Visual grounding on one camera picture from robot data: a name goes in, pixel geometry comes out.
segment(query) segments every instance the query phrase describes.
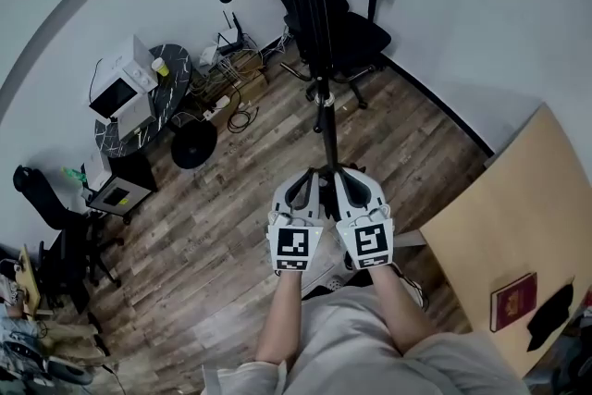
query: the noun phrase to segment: yellow cup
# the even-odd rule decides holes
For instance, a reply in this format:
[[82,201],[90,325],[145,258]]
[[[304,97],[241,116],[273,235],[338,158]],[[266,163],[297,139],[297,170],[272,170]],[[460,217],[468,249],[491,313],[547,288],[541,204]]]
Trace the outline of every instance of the yellow cup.
[[152,69],[160,74],[162,77],[168,76],[170,72],[168,70],[167,64],[163,58],[157,58],[152,62]]

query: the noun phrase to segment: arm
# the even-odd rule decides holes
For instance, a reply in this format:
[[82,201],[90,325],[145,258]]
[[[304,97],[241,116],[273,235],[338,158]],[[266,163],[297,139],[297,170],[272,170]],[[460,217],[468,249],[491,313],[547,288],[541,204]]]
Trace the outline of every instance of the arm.
[[388,265],[369,269],[380,307],[395,347],[403,354],[438,333]]
[[255,361],[280,365],[298,351],[302,315],[302,272],[282,272],[259,336]]

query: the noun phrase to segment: desk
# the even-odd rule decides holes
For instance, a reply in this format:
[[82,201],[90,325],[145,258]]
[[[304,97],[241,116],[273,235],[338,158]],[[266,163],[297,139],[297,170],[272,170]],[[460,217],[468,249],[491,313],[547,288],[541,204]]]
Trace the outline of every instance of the desk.
[[535,312],[489,331],[490,293],[538,273],[537,307],[573,281],[570,315],[592,283],[592,189],[561,126],[542,105],[493,165],[421,227],[474,330],[484,330],[519,376],[560,335],[526,352]]
[[29,253],[27,252],[27,247],[23,246],[23,248],[20,250],[18,261],[20,264],[20,270],[16,273],[16,280],[18,285],[27,291],[29,299],[25,303],[25,313],[27,313],[29,315],[27,317],[32,320],[37,313],[39,301],[41,300],[41,294],[39,293],[37,282],[35,281],[35,276],[33,275],[33,267],[31,265]]
[[111,158],[133,154],[153,140],[175,115],[189,87],[193,66],[185,48],[172,43],[162,44],[151,48],[150,53],[154,57],[162,57],[170,71],[166,79],[159,76],[161,83],[150,93],[154,101],[156,121],[143,129],[137,137],[124,143],[119,140],[116,122],[106,126],[97,120],[94,123],[94,140],[99,150]]

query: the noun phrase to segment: person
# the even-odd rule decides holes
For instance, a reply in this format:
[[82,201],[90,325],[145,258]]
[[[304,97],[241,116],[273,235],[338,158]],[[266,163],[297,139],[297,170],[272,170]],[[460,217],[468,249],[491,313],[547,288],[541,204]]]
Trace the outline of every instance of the person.
[[5,342],[26,341],[45,355],[65,359],[93,359],[108,355],[103,341],[99,338],[100,326],[89,313],[89,325],[63,325],[54,321],[28,321],[23,319],[26,294],[23,290],[13,290],[8,300],[0,303],[0,345],[3,363],[10,365]]
[[529,393],[486,335],[440,333],[419,287],[401,277],[394,265],[376,266],[302,303],[302,273],[281,273],[255,362],[204,368],[203,394]]

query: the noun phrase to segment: baseboard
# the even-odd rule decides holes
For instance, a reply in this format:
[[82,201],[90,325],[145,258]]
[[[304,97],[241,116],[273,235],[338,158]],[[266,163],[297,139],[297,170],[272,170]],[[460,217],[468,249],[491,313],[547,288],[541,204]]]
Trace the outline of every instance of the baseboard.
[[382,59],[384,62],[389,65],[392,69],[399,74],[402,78],[410,82],[417,90],[419,90],[425,97],[427,97],[430,101],[432,101],[435,105],[437,105],[444,113],[450,117],[456,125],[458,125],[464,133],[466,133],[473,142],[477,144],[477,146],[483,150],[483,152],[488,156],[491,157],[494,155],[493,150],[489,148],[489,145],[485,143],[485,141],[479,137],[477,132],[475,132],[469,125],[462,120],[452,109],[450,109],[446,103],[444,103],[439,97],[437,97],[432,91],[427,88],[420,80],[414,78],[410,73],[408,73],[405,69],[401,68],[397,63],[395,63],[392,59],[388,56],[382,55]]

